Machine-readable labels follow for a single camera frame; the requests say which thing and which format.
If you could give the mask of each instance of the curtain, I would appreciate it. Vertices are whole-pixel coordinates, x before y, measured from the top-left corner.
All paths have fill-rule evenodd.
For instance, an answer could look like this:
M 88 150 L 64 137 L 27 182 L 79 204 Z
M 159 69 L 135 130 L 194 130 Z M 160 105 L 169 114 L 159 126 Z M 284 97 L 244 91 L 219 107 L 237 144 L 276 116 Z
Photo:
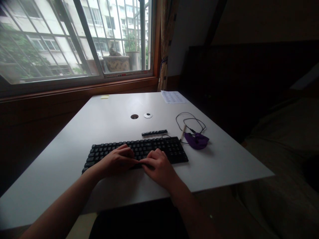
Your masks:
M 160 33 L 162 62 L 159 70 L 158 91 L 166 90 L 167 58 L 172 43 L 179 0 L 160 0 Z

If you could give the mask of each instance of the right hand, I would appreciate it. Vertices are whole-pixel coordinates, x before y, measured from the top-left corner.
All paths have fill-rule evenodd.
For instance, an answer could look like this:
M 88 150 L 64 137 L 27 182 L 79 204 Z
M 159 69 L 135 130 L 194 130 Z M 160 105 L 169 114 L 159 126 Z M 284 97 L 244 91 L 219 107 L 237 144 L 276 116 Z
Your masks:
M 148 164 L 154 168 L 150 169 L 146 165 L 142 165 L 145 173 L 169 193 L 181 181 L 168 161 L 166 154 L 160 149 L 152 150 L 147 158 L 140 160 L 140 163 Z

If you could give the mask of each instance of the hand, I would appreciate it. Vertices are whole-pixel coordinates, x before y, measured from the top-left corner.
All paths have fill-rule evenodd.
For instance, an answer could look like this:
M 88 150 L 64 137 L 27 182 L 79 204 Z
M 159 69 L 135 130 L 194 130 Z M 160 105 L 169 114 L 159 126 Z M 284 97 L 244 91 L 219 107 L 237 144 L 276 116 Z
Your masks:
M 160 149 L 152 150 L 147 158 L 140 160 L 140 163 L 148 164 L 154 168 L 150 169 L 146 165 L 142 165 L 145 173 L 169 193 L 181 182 L 166 154 Z
M 126 144 L 123 144 L 87 171 L 94 172 L 99 179 L 102 179 L 123 173 L 138 163 L 139 161 L 134 159 L 134 152 Z

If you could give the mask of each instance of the keyboard key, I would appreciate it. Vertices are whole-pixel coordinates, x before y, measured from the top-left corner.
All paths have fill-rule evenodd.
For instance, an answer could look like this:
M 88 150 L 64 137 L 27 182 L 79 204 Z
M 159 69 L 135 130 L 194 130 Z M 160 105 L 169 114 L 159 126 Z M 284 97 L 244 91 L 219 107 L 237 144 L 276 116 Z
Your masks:
M 85 163 L 84 167 L 89 168 L 89 167 L 92 167 L 93 165 L 94 165 L 94 162 L 89 162 L 89 163 Z

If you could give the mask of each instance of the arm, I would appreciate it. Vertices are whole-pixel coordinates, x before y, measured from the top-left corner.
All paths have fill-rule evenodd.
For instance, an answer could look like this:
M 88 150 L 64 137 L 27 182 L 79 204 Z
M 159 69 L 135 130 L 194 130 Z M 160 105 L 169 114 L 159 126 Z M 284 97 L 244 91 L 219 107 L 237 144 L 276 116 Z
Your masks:
M 22 235 L 23 238 L 65 238 L 84 208 L 96 184 L 103 178 L 128 170 L 138 161 L 126 145 L 113 150 L 87 169 Z
M 151 151 L 146 159 L 140 160 L 140 163 L 154 167 L 152 170 L 142 165 L 146 174 L 171 195 L 190 238 L 220 238 L 212 221 L 205 215 L 186 184 L 178 177 L 164 152 L 160 149 Z

